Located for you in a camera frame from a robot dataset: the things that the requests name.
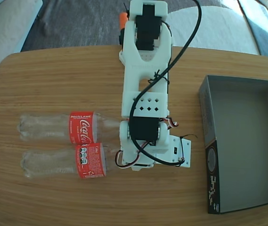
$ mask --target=clear plastic bottle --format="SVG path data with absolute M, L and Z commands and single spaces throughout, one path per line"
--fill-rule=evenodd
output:
M 79 174 L 81 178 L 103 177 L 117 168 L 114 161 L 117 151 L 101 143 L 54 151 L 28 150 L 23 154 L 21 167 L 28 178 L 67 173 Z
M 119 136 L 120 122 L 95 112 L 49 116 L 24 114 L 17 130 L 24 141 L 52 140 L 73 144 L 109 142 Z

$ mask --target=wood grain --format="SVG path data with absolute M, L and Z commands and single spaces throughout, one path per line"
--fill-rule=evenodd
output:
M 268 226 L 268 205 L 207 214 L 206 164 L 198 89 L 207 74 L 268 79 L 268 57 L 190 48 L 170 73 L 169 110 L 196 134 L 190 169 L 156 165 L 106 178 L 76 175 L 28 180 L 20 167 L 29 148 L 16 126 L 23 113 L 99 110 L 120 118 L 123 66 L 119 46 L 59 48 L 13 54 L 0 65 L 0 226 Z

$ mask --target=coca-cola bottle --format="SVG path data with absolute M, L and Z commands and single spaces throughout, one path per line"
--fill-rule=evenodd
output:
M 95 112 L 48 116 L 24 114 L 17 127 L 24 141 L 52 140 L 89 144 L 118 138 L 120 123 Z
M 61 150 L 29 150 L 23 154 L 21 167 L 28 178 L 73 173 L 81 178 L 104 177 L 116 169 L 117 149 L 101 143 L 76 145 Z

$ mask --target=coca-cola label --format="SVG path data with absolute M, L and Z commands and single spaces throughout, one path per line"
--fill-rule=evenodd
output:
M 81 178 L 104 177 L 104 156 L 101 144 L 77 145 L 75 147 L 75 159 L 78 175 Z
M 93 112 L 72 112 L 69 118 L 69 136 L 72 144 L 93 143 Z

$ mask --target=gray box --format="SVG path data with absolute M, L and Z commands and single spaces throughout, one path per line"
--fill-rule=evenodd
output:
M 268 81 L 208 75 L 199 95 L 208 213 L 268 204 Z

